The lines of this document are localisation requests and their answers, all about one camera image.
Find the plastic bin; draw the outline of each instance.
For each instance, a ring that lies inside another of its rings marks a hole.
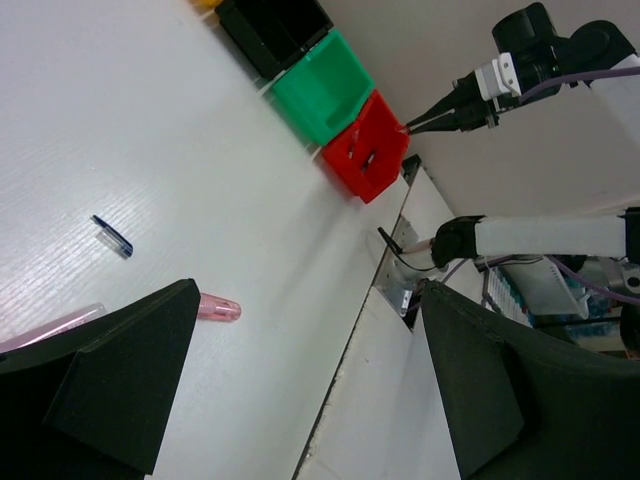
[[[300,60],[333,27],[315,0],[224,0],[220,24],[263,77]]]
[[[408,148],[409,135],[376,90],[322,156],[354,195],[370,203],[398,178]]]
[[[371,76],[342,35],[329,35],[273,86],[290,120],[327,145],[358,117],[373,92]]]

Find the green bin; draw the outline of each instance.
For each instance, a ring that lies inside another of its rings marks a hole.
[[[273,86],[290,120],[327,145],[355,122],[374,83],[345,39],[332,31]]]

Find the pen cap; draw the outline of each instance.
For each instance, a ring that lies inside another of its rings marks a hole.
[[[200,293],[198,318],[217,322],[235,322],[242,314],[240,305],[231,300]]]

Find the black bin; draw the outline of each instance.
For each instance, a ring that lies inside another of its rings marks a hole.
[[[315,0],[225,0],[220,24],[263,77],[295,64],[333,27]]]

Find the gray wall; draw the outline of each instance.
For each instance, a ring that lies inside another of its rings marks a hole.
[[[320,0],[401,121],[497,50],[492,27],[520,0]],[[639,0],[547,0],[558,33],[597,19],[640,48]],[[503,116],[494,130],[413,138],[457,214],[594,211],[640,198],[640,149],[582,86]]]

